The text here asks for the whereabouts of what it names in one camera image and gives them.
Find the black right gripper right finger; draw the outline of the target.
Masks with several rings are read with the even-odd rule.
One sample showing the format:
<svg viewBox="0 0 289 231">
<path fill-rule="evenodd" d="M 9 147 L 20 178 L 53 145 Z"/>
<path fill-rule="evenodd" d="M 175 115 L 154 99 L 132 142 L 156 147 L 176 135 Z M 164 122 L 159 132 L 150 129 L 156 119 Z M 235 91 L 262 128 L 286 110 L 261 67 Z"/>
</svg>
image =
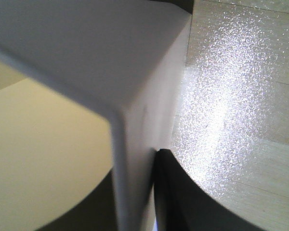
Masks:
<svg viewBox="0 0 289 231">
<path fill-rule="evenodd" d="M 168 149 L 155 156 L 154 200 L 159 231 L 260 230 L 198 187 Z"/>
</svg>

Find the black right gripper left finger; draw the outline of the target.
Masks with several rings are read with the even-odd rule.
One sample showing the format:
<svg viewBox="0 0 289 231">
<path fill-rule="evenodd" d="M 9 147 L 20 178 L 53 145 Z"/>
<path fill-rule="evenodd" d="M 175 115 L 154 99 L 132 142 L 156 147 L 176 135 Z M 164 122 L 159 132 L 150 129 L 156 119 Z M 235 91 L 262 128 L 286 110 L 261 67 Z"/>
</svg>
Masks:
<svg viewBox="0 0 289 231">
<path fill-rule="evenodd" d="M 78 205 L 39 228 L 40 231 L 116 231 L 112 170 Z"/>
</svg>

